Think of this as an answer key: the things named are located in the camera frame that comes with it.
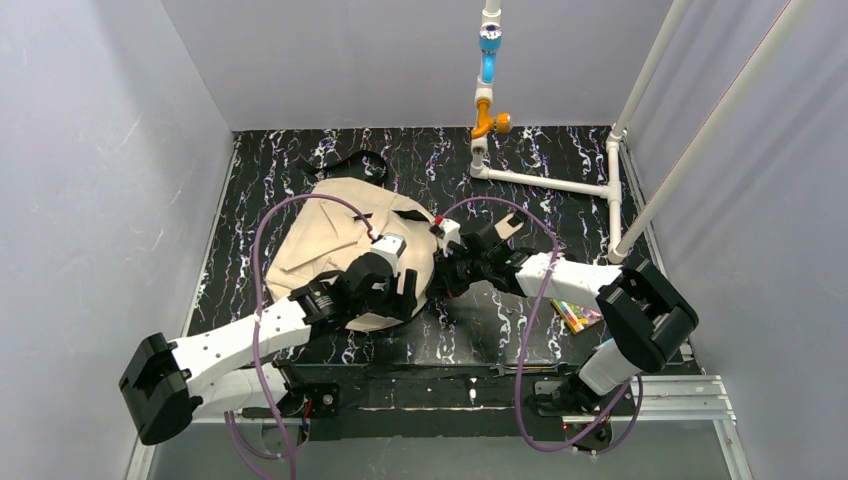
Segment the beige canvas backpack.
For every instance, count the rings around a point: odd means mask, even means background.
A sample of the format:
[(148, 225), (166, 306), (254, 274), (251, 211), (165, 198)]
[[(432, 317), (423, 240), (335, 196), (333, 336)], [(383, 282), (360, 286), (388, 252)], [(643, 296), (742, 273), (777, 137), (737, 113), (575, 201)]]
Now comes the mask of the beige canvas backpack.
[[(412, 198), (385, 189), (384, 175), (350, 172), (351, 164), (364, 158), (381, 157), (360, 150), (324, 167), (324, 179), (315, 184), (267, 272), (273, 299), (288, 296), (323, 272), (346, 270), (356, 258), (371, 253), (380, 235), (393, 233), (407, 244), (394, 270), (414, 269), (419, 275), (414, 316), (436, 300), (428, 294), (437, 247), (429, 228), (435, 216)], [(526, 220), (523, 213), (512, 212), (500, 221)]]

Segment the colourful crayon box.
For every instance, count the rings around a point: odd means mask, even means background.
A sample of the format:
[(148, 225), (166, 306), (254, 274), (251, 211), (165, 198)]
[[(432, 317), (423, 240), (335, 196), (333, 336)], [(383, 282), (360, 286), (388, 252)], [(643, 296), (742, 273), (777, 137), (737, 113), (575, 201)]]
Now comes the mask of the colourful crayon box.
[(552, 299), (551, 305), (573, 335), (578, 335), (603, 321), (599, 312), (577, 304)]

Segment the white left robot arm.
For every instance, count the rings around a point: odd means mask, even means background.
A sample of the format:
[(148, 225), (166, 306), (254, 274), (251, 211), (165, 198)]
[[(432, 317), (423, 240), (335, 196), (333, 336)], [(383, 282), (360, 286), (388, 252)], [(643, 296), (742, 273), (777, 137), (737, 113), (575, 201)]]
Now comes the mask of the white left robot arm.
[(163, 443), (200, 417), (303, 404), (308, 388), (302, 375), (292, 366), (265, 364), (263, 357), (367, 315), (408, 321), (418, 306), (418, 280), (416, 270), (395, 271), (382, 256), (366, 253), (260, 313), (190, 337), (145, 338), (118, 382), (141, 443)]

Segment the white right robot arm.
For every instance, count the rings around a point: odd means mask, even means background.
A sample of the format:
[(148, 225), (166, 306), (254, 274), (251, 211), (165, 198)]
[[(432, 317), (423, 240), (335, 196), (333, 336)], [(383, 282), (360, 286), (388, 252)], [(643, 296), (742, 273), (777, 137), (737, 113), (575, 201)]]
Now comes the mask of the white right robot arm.
[(532, 248), (513, 249), (494, 226), (463, 233), (431, 226), (437, 239), (432, 298), (485, 281), (501, 292), (562, 300), (601, 315), (611, 335), (571, 376), (561, 399), (595, 401), (638, 373), (657, 373), (699, 324), (693, 307), (649, 260), (590, 265)]

